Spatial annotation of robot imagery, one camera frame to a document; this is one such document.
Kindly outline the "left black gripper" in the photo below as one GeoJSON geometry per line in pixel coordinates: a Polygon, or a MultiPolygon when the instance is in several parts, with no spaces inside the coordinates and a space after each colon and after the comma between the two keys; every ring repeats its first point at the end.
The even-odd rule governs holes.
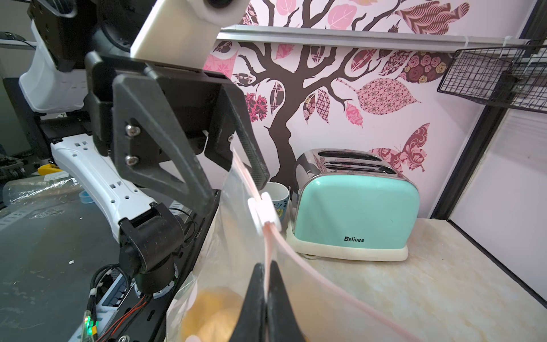
{"type": "Polygon", "coordinates": [[[96,51],[84,65],[93,142],[122,178],[206,215],[214,195],[195,154],[228,171],[235,134],[256,187],[269,182],[245,96],[224,74],[96,51]]]}

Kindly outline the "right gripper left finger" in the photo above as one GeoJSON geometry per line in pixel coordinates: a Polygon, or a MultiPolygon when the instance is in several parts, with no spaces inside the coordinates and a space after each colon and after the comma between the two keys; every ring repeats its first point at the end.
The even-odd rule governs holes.
{"type": "Polygon", "coordinates": [[[254,266],[242,310],[229,342],[262,342],[266,340],[266,299],[264,265],[254,266]]]}

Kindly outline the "orange potato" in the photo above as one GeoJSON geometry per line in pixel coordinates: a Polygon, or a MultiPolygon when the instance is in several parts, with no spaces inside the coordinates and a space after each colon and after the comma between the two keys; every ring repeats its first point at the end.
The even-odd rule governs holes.
{"type": "Polygon", "coordinates": [[[181,341],[228,341],[242,310],[243,297],[227,287],[199,290],[179,328],[181,341]]]}

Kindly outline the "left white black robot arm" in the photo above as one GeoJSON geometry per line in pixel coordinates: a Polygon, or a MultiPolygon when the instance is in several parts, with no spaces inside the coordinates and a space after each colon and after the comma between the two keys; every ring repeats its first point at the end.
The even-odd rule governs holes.
{"type": "Polygon", "coordinates": [[[119,263],[142,294],[168,290],[182,221],[144,193],[161,192],[199,215],[215,196],[197,157],[225,170],[239,138],[258,188],[269,181],[242,91],[205,71],[219,32],[247,1],[32,1],[37,42],[19,85],[36,113],[84,110],[82,133],[50,143],[107,218],[119,263]]]}

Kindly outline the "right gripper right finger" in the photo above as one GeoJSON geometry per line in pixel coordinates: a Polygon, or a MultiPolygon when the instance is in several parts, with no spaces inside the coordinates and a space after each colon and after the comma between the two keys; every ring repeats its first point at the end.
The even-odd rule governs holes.
{"type": "Polygon", "coordinates": [[[268,341],[305,342],[305,336],[301,332],[293,313],[277,261],[270,263],[266,310],[268,341]]]}

